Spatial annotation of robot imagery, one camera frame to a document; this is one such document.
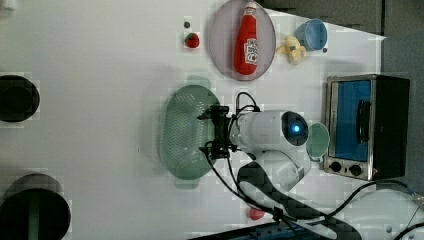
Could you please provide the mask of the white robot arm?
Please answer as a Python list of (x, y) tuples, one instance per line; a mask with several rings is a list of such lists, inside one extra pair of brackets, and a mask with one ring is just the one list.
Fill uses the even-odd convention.
[(205, 158), (227, 159), (242, 151), (251, 161), (233, 174), (230, 190), (272, 215), (293, 240), (423, 240), (423, 196), (396, 180), (366, 182), (335, 208), (291, 192), (313, 161), (306, 151), (310, 126), (292, 111), (253, 110), (229, 117), (213, 105), (198, 116), (214, 138), (200, 147)]

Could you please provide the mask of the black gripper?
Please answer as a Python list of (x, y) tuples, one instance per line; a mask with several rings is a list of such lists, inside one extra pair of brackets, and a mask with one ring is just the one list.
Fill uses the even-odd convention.
[(198, 116), (199, 120), (211, 119), (214, 125), (214, 140), (208, 141), (199, 150), (209, 159), (228, 158), (233, 144), (229, 137), (231, 119), (228, 106), (212, 105)]

